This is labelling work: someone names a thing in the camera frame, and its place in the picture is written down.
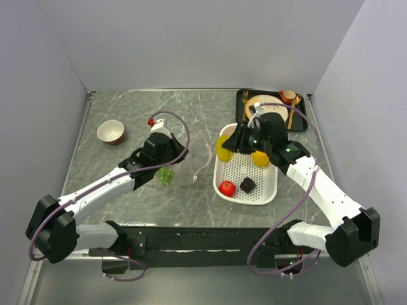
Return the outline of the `green grapes bunch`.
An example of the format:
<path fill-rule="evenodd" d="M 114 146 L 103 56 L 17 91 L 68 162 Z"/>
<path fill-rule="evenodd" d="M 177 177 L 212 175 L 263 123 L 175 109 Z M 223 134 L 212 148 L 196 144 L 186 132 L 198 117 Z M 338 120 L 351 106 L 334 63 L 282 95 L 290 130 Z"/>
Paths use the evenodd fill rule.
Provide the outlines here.
<path fill-rule="evenodd" d="M 175 172 L 173 171 L 173 169 L 171 169 L 167 166 L 160 168 L 156 172 L 158 181 L 163 187 L 167 187 L 170 185 L 174 175 L 175 175 Z"/>

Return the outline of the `clear zip top bag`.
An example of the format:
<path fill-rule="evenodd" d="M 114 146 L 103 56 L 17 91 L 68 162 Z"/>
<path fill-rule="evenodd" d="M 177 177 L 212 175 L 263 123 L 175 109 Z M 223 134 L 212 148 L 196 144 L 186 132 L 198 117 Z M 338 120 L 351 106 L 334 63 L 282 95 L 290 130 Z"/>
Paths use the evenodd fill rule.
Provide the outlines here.
<path fill-rule="evenodd" d="M 167 187 L 176 188 L 195 183 L 197 181 L 198 174 L 204 168 L 209 166 L 210 162 L 212 161 L 212 150 L 210 148 L 209 141 L 206 139 L 201 130 L 194 131 L 191 134 L 188 149 L 189 153 L 182 162 L 168 166 L 169 168 L 173 169 L 175 175 L 172 182 Z"/>

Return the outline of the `yellow green starfruit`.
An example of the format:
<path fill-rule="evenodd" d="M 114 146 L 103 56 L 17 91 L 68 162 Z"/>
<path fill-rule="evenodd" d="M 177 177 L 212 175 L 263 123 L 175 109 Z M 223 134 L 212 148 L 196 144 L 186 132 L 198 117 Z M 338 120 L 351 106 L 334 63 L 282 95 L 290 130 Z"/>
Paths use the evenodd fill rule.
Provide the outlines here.
<path fill-rule="evenodd" d="M 232 157 L 233 153 L 223 147 L 223 144 L 230 138 L 229 135 L 221 135 L 216 143 L 216 154 L 219 161 L 223 163 L 229 162 Z"/>

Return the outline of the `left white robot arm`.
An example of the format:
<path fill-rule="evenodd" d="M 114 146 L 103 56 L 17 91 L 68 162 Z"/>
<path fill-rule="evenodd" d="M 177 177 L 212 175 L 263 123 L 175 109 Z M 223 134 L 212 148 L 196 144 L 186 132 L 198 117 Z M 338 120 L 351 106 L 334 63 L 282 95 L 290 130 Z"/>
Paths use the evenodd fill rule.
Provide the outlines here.
<path fill-rule="evenodd" d="M 126 233 L 114 222 L 89 226 L 82 222 L 96 210 L 149 182 L 163 166 L 180 163 L 188 153 L 173 134 L 152 133 L 111 172 L 94 183 L 57 199 L 42 197 L 26 230 L 29 257 L 52 264 L 75 250 L 103 248 L 112 255 L 126 248 Z"/>

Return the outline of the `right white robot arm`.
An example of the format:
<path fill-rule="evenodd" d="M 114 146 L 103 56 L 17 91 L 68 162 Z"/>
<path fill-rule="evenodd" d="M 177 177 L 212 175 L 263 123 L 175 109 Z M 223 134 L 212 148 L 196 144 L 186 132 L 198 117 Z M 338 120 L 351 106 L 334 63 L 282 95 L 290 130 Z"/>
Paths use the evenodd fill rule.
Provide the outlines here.
<path fill-rule="evenodd" d="M 325 251 L 341 267 L 347 267 L 378 246 L 380 214 L 365 209 L 347 196 L 319 167 L 299 142 L 289 140 L 284 121 L 269 112 L 252 123 L 238 123 L 222 144 L 233 153 L 262 152 L 270 163 L 293 180 L 321 209 L 329 226 L 295 222 L 278 238 L 279 248 L 293 253 L 299 246 Z"/>

